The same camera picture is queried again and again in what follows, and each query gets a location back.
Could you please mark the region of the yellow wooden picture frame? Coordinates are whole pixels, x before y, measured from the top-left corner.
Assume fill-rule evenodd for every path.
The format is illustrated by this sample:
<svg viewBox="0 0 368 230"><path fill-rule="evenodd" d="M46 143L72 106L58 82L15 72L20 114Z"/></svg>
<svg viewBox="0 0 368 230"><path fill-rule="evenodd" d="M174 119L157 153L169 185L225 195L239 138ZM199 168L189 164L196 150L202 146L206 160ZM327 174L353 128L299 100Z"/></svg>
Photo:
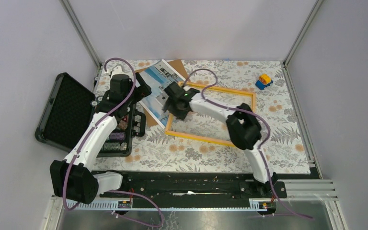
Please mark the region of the yellow wooden picture frame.
<svg viewBox="0 0 368 230"><path fill-rule="evenodd" d="M213 86L211 88L208 88L207 90L250 97L251 98L251 108L253 110L255 109L256 95L254 92L241 91L237 89L230 89L230 88L224 88L224 87L219 87L219 86ZM193 134L173 131L172 124L173 124L173 115L169 114L167 124L165 126L165 132L164 132L166 135L180 137L180 138L187 138L187 139L192 139L192 140L197 140L197 141L202 141L202 142L214 143L214 144L219 144L219 145L224 145L224 146L231 146L231 147L235 146L231 141L228 141L228 140L203 137L203 136L197 136Z"/></svg>

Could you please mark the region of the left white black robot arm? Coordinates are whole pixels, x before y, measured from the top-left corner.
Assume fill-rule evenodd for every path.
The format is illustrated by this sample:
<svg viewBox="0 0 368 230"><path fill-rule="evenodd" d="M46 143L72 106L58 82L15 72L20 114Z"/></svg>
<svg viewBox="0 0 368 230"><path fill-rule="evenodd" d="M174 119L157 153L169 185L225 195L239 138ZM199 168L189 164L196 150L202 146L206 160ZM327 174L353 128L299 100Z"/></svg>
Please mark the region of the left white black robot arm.
<svg viewBox="0 0 368 230"><path fill-rule="evenodd" d="M107 138L117 128L123 117L136 104L151 94L151 88L138 72L130 77L114 68L111 71L110 88L98 102L88 128L76 146L62 161L54 160L50 175L55 195L62 198L66 210L68 200L77 204L90 204L98 195L113 192L123 197L129 192L129 183L122 174L107 171L92 174L92 167Z"/></svg>

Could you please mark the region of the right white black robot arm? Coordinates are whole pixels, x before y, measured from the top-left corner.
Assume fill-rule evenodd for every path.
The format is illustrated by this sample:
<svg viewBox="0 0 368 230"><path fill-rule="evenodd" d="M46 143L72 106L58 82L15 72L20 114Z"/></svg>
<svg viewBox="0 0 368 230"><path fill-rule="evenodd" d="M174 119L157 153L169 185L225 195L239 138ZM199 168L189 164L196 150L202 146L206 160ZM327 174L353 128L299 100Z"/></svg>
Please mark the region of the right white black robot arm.
<svg viewBox="0 0 368 230"><path fill-rule="evenodd" d="M255 185L257 194L268 197L274 192L274 172L261 151L261 146L266 142L262 140L261 134L260 121L263 122L263 119L250 106L245 103L238 106L225 105L208 99L204 90L179 86L176 82L169 84L164 92L167 101L163 111L169 112L176 119L185 120L190 112L197 112L226 124L232 144L244 151L253 169L254 179L258 181Z"/></svg>

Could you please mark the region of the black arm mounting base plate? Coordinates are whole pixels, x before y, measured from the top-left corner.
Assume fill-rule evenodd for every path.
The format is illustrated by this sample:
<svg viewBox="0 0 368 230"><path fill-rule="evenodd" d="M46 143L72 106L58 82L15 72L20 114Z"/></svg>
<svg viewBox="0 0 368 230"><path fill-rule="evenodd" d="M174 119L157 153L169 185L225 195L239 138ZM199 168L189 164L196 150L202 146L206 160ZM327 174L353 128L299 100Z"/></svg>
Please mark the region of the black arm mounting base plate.
<svg viewBox="0 0 368 230"><path fill-rule="evenodd" d="M286 198L284 182L256 181L251 173L121 171L121 190L140 196L106 192L101 198L127 198L133 208L246 208L249 199Z"/></svg>

